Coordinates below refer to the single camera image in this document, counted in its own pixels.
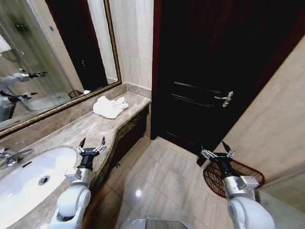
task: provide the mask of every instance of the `sink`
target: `sink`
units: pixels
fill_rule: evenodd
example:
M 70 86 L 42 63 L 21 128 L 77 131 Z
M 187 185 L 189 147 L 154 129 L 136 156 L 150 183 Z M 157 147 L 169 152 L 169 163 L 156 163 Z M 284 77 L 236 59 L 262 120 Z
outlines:
M 0 180 L 0 229 L 24 217 L 64 181 L 66 169 L 74 167 L 76 152 L 59 147 L 24 160 Z

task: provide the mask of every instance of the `gold mirror frame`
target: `gold mirror frame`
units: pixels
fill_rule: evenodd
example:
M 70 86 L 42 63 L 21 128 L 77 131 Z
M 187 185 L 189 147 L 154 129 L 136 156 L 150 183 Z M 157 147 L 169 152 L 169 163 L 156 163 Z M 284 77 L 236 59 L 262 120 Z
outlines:
M 119 65 L 119 59 L 118 59 L 118 53 L 116 50 L 116 45 L 115 45 L 115 36 L 114 36 L 114 32 L 113 32 L 113 26 L 112 26 L 112 18 L 111 18 L 111 13 L 110 13 L 110 6 L 109 6 L 109 2 L 108 0 L 104 0 L 104 7 L 105 7 L 105 12 L 106 12 L 106 18 L 107 18 L 107 23 L 108 23 L 108 30 L 109 30 L 109 35 L 110 35 L 110 40 L 111 40 L 111 45 L 112 45 L 112 53 L 113 53 L 113 57 L 114 57 L 114 63 L 115 63 L 115 68 L 116 68 L 116 73 L 117 73 L 117 77 L 118 77 L 118 81 L 114 82 L 104 88 L 101 89 L 97 89 L 93 92 L 90 92 L 89 94 L 83 95 L 80 98 L 77 98 L 75 100 L 72 100 L 66 104 L 63 104 L 61 106 L 55 107 L 49 111 L 46 111 L 38 116 L 35 116 L 27 121 L 24 121 L 22 123 L 19 123 L 15 126 L 12 127 L 8 127 L 2 131 L 0 131 L 0 138 L 3 138 L 7 135 L 10 135 L 12 133 L 15 133 L 23 128 L 26 128 L 36 122 L 39 122 L 42 119 L 45 119 L 47 117 L 50 117 L 51 115 L 54 115 L 62 110 L 65 110 L 69 107 L 72 107 L 76 104 L 79 104 L 87 99 L 90 99 L 98 94 L 101 94 L 115 86 L 118 86 L 120 84 L 122 84 L 122 79 L 121 79 L 121 72 L 120 72 L 120 65 Z

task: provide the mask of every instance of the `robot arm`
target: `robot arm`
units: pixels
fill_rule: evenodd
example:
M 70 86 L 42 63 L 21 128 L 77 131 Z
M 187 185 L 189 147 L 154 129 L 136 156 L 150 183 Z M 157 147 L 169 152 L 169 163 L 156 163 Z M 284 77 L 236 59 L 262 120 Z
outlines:
M 234 229 L 275 229 L 275 223 L 262 205 L 245 197 L 234 197 L 228 202 Z
M 82 147 L 85 144 L 84 138 L 76 147 L 82 156 L 81 164 L 77 168 L 67 169 L 65 176 L 71 183 L 57 200 L 56 210 L 50 222 L 50 229 L 80 229 L 85 209 L 91 198 L 89 184 L 92 175 L 94 157 L 106 149 L 105 137 L 100 146 L 96 148 Z
M 2 86 L 8 86 L 8 85 L 13 84 L 17 81 L 26 82 L 26 81 L 29 81 L 32 78 L 44 77 L 46 75 L 47 75 L 47 72 L 28 73 L 28 74 L 15 73 L 13 76 L 0 77 L 0 84 Z
M 230 165 L 234 151 L 224 142 L 223 146 L 227 154 L 213 153 L 205 149 L 202 149 L 201 154 L 219 167 L 234 229 L 275 229 L 269 212 L 252 200 L 253 190 L 259 185 L 257 180 L 237 174 Z
M 0 91 L 0 107 L 6 108 L 11 107 L 19 101 L 26 101 L 32 98 L 33 95 L 37 94 L 36 92 L 25 93 L 21 95 L 11 95 L 7 94 L 4 91 Z

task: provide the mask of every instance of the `round basket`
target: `round basket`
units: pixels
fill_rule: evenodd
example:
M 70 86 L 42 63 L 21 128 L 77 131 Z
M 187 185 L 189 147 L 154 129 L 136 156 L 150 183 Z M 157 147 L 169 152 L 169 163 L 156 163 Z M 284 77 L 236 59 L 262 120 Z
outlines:
M 241 176 L 252 176 L 258 181 L 259 186 L 261 187 L 265 184 L 265 177 L 264 175 L 257 171 L 254 168 L 250 168 L 238 161 L 232 160 L 230 162 L 232 169 L 235 170 Z M 217 195 L 225 198 L 224 192 L 224 184 L 221 179 L 220 170 L 215 162 L 211 162 L 204 170 L 203 170 L 203 177 L 209 188 L 216 193 Z

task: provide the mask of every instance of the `mirror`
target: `mirror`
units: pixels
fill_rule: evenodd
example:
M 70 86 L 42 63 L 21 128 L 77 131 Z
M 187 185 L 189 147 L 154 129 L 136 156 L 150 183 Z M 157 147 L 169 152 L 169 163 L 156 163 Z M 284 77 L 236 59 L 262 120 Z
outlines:
M 0 0 L 0 131 L 119 83 L 108 0 Z

